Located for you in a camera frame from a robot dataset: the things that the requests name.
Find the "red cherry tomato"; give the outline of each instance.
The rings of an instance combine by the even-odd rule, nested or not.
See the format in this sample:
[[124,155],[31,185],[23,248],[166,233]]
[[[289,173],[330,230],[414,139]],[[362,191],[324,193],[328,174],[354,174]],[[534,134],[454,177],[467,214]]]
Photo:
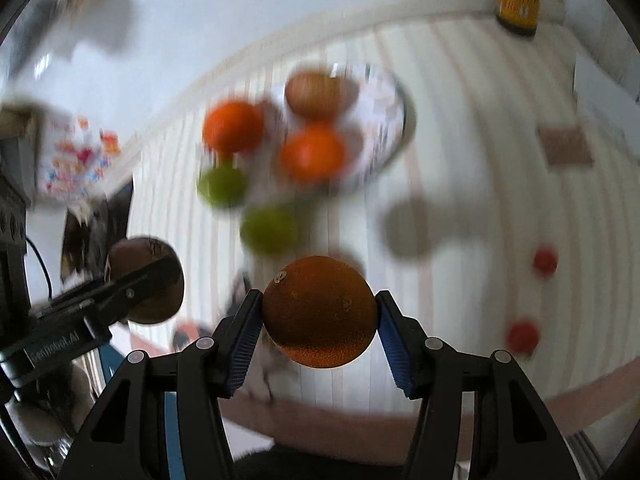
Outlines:
[[533,257],[534,270],[544,278],[552,276],[558,268],[558,253],[552,247],[540,246]]
[[531,355],[540,343],[540,331],[532,320],[521,319],[511,324],[506,339],[510,352]]

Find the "blue gripper pad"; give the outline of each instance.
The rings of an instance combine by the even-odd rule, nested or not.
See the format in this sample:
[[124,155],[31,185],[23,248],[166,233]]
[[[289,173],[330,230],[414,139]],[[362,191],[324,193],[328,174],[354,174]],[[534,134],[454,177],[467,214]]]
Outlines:
[[226,362],[223,386],[226,396],[231,397],[244,383],[261,329],[262,293],[259,290],[250,290],[238,313],[224,331],[222,340],[219,341],[220,347],[216,361]]
[[376,303],[380,320],[378,335],[394,381],[405,396],[413,399],[417,389],[415,373],[422,367],[426,334],[415,319],[402,316],[388,290],[376,295]]

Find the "green lime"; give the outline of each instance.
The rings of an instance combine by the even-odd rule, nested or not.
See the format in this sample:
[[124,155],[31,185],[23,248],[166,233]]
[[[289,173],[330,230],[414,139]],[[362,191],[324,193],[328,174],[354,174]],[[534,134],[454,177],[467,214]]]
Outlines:
[[242,201],[247,181],[242,171],[229,165],[203,171],[198,194],[214,207],[232,207]]
[[298,241],[298,226],[286,209],[267,206],[246,213],[240,238],[254,253],[281,254]]

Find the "white plate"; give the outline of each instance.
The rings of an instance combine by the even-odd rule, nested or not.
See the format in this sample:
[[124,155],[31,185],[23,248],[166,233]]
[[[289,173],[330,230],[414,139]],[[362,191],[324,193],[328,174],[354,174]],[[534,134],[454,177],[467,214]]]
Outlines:
[[[335,123],[347,145],[348,164],[324,186],[302,186],[278,170],[278,150],[284,140],[303,126],[304,120],[286,104],[284,85],[274,86],[260,105],[265,116],[265,139],[250,155],[238,156],[251,183],[244,205],[286,202],[295,195],[313,194],[327,187],[331,192],[353,190],[377,175],[398,150],[405,127],[405,102],[395,76],[370,64],[336,63],[332,76],[343,76],[358,88],[357,99]],[[203,153],[201,167],[215,164]]]

